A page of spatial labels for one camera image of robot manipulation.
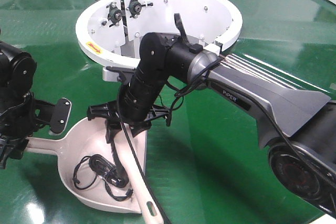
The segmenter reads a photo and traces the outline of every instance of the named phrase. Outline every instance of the green surface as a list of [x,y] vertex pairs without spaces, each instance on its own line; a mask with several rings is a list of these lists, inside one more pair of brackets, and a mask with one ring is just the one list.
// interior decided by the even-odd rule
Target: green surface
[[[336,98],[334,5],[324,0],[230,1],[244,20],[233,53]],[[88,105],[115,99],[119,86],[103,82],[101,67],[77,44],[76,20],[92,3],[0,0],[1,40],[30,52],[38,62],[36,97],[73,102],[67,129],[85,117]],[[165,103],[172,101],[170,90],[162,95]],[[47,129],[36,136],[50,137]],[[255,121],[210,90],[190,94],[170,128],[154,122],[146,174],[172,223],[308,223],[322,215],[277,182],[267,150],[257,147]],[[41,224],[43,219],[143,223],[140,215],[80,203],[62,185],[55,156],[26,153],[21,161],[9,160],[0,181],[1,224]]]

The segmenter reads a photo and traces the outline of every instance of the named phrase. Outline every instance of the white plastic handle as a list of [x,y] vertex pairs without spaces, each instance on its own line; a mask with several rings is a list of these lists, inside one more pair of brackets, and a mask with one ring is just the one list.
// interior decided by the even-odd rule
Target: white plastic handle
[[50,140],[38,137],[28,137],[29,142],[26,151],[33,153],[59,155],[62,146],[64,145],[64,138],[60,140]]
[[[128,129],[128,134],[132,141],[132,133]],[[163,218],[157,208],[152,196],[150,195],[142,177],[138,170],[137,164],[133,157],[131,148],[123,131],[119,132],[114,138],[114,144],[118,153],[121,164],[124,166],[138,204],[140,206],[142,216],[146,224],[163,224]]]

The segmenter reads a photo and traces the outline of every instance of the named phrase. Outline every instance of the black motor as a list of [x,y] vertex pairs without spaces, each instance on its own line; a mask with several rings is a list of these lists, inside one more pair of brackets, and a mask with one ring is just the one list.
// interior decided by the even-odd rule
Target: black motor
[[[292,193],[336,218],[336,103],[326,104],[289,140],[269,149],[269,164],[279,181]],[[308,167],[302,158],[317,171]]]

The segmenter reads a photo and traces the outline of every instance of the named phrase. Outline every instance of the black clamp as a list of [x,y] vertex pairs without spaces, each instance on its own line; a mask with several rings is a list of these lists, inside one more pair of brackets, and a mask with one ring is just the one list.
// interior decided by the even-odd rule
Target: black clamp
[[112,2],[110,5],[106,6],[106,8],[110,8],[107,19],[111,21],[112,24],[109,27],[118,26],[119,22],[122,20],[122,11],[117,8],[115,2]]
[[131,0],[128,6],[128,10],[131,13],[130,18],[137,18],[143,7],[153,6],[153,3],[141,4],[138,0]]

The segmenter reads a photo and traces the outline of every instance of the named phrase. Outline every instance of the black cord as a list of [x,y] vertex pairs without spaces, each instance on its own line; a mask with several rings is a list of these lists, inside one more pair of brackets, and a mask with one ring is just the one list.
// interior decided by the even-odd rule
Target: black cord
[[[221,61],[223,60],[223,58],[218,58],[217,60],[215,60],[214,62],[210,63],[208,66],[206,66],[204,69],[202,69],[197,75],[194,76],[194,78],[182,89],[178,89],[177,87],[171,85],[168,81],[166,82],[166,85],[171,88],[172,90],[175,90],[175,100],[173,101],[172,105],[169,108],[169,114],[167,116],[166,119],[166,124],[167,126],[171,125],[171,121],[172,121],[172,117],[173,117],[173,111],[178,110],[183,102],[184,102],[184,96],[191,93],[193,90],[195,90],[198,86],[200,86],[202,83],[204,83],[204,81],[207,79],[207,77],[210,74],[210,71],[214,68],[216,68],[217,66],[219,66],[221,64]],[[182,102],[175,107],[176,103],[178,102],[178,100],[182,98]]]
[[[89,166],[92,169],[93,172],[96,173],[95,178],[93,179],[93,181],[85,186],[85,187],[79,187],[78,184],[80,184],[80,181],[77,177],[77,173],[78,170],[80,168],[80,166],[86,162],[89,161]],[[76,165],[74,171],[74,175],[72,177],[72,181],[74,186],[78,189],[78,190],[86,190],[88,188],[90,188],[95,181],[97,180],[98,175],[102,177],[102,179],[105,182],[105,190],[106,192],[116,201],[124,201],[128,198],[130,198],[133,194],[133,189],[129,188],[126,192],[125,196],[116,196],[113,194],[109,184],[112,184],[114,186],[120,187],[118,186],[118,182],[120,181],[120,179],[118,178],[118,174],[117,174],[117,168],[115,165],[113,165],[111,162],[109,162],[106,158],[104,158],[103,156],[101,156],[100,154],[94,154],[92,156],[84,156],[81,161]]]
[[123,130],[123,132],[124,132],[124,134],[125,134],[125,136],[126,136],[128,145],[130,146],[131,152],[132,152],[132,154],[133,154],[134,160],[135,160],[135,162],[136,162],[136,166],[138,167],[138,170],[139,170],[139,172],[140,172],[140,175],[141,175],[141,177],[142,177],[142,180],[144,181],[144,183],[145,183],[145,185],[146,185],[146,188],[147,188],[148,192],[150,193],[152,199],[154,200],[156,206],[158,207],[158,209],[159,209],[159,211],[160,211],[160,213],[161,213],[161,216],[162,216],[162,218],[163,218],[164,223],[165,223],[165,224],[171,224],[171,222],[170,222],[170,220],[169,220],[167,214],[164,212],[162,206],[160,205],[158,199],[155,197],[154,192],[152,191],[150,185],[148,184],[148,181],[147,181],[147,179],[146,179],[146,177],[145,177],[145,174],[143,173],[142,168],[141,168],[141,165],[140,165],[140,163],[139,163],[138,157],[137,157],[137,155],[136,155],[136,153],[135,153],[135,150],[134,150],[133,144],[132,144],[132,142],[131,142],[130,136],[129,136],[128,133],[127,133],[127,129],[126,129],[126,127],[125,127],[125,124],[124,124],[122,115],[121,115],[121,113],[120,113],[120,101],[119,101],[119,98],[120,98],[120,90],[121,90],[121,86],[120,86],[120,88],[119,88],[118,95],[117,95],[117,114],[118,114],[118,116],[119,116],[119,120],[120,120],[120,124],[121,124],[122,130]]
[[88,186],[85,186],[85,187],[79,187],[78,184],[80,184],[80,181],[79,179],[77,178],[77,173],[78,173],[78,170],[80,168],[80,166],[87,160],[89,160],[91,158],[91,156],[84,156],[80,162],[75,166],[75,169],[73,170],[74,171],[74,175],[72,176],[72,181],[73,181],[73,184],[74,186],[76,187],[76,189],[78,190],[86,190],[88,189],[89,187],[91,187],[93,185],[93,183],[96,182],[97,180],[97,177],[98,177],[98,173],[96,172],[96,175],[95,175],[95,178],[93,179],[93,181],[88,185]]

